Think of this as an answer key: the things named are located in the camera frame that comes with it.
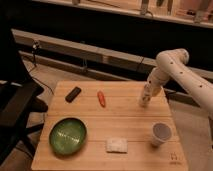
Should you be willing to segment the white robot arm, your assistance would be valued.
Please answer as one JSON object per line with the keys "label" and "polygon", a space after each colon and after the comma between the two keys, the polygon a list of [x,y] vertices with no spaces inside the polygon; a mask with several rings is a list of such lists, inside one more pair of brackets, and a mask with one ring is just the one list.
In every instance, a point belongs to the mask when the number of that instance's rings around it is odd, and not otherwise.
{"label": "white robot arm", "polygon": [[175,80],[213,120],[213,84],[194,73],[186,64],[189,53],[185,49],[165,50],[157,54],[157,66],[152,69],[139,97],[139,104],[147,107],[153,96],[170,79]]}

